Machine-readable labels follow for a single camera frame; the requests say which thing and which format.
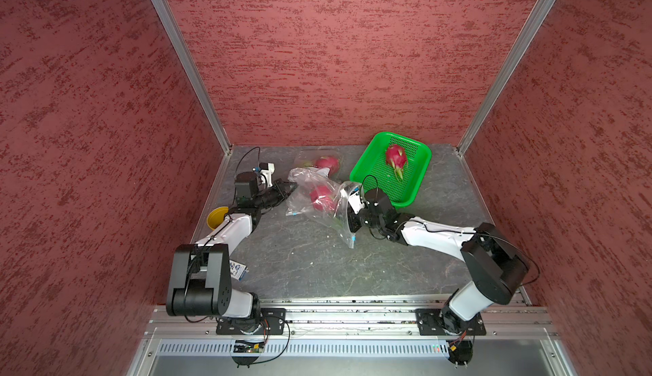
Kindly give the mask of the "clear zip-top bag front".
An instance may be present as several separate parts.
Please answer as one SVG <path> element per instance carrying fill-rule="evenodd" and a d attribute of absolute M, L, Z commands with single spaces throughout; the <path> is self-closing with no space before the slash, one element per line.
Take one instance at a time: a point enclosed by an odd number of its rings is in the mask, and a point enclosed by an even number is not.
<path fill-rule="evenodd" d="M 336 231 L 345 245 L 353 249 L 360 228 L 358 215 L 363 209 L 361 184 L 338 184 L 328 177 L 326 168 L 297 167 L 288 180 L 295 186 L 286 201 L 287 216 L 305 216 Z"/>

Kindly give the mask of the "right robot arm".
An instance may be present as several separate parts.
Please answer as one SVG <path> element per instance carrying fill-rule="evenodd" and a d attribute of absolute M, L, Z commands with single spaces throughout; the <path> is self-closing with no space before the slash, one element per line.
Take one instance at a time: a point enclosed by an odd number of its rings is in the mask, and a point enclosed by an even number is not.
<path fill-rule="evenodd" d="M 346 204 L 350 233 L 365 226 L 381 240 L 434 250 L 465 264 L 470 282 L 448 298 L 436 318 L 448 335 L 463 335 L 489 306 L 509 304 L 530 271 L 530 259 L 490 223 L 465 228 L 427 221 L 397 211 L 379 188 L 355 189 Z"/>

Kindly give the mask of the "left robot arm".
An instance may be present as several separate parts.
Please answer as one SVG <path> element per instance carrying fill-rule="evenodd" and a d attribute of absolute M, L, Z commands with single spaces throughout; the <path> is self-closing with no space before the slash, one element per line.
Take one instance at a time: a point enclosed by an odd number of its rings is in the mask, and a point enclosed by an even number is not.
<path fill-rule="evenodd" d="M 265 211 L 279 206 L 297 184 L 242 172 L 234 182 L 234 206 L 222 222 L 193 245 L 176 248 L 166 297 L 166 313 L 189 323 L 214 318 L 243 335 L 263 332 L 265 318 L 254 293 L 233 289 L 230 253 L 257 228 Z"/>

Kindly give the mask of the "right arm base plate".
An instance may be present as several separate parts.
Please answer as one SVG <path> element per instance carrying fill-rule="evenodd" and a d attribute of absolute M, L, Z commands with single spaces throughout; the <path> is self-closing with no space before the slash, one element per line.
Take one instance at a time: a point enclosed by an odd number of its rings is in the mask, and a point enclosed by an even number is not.
<path fill-rule="evenodd" d="M 487 335 L 480 313 L 477 313 L 471 320 L 463 320 L 449 307 L 443 309 L 416 309 L 414 314 L 421 336 Z"/>

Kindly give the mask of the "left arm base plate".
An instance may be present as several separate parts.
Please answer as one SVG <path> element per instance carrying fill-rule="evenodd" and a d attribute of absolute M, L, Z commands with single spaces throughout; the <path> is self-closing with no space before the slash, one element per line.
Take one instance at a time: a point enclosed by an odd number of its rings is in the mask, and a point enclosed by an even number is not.
<path fill-rule="evenodd" d="M 219 318 L 216 334 L 231 336 L 276 336 L 286 330 L 284 308 L 256 308 L 249 318 Z"/>

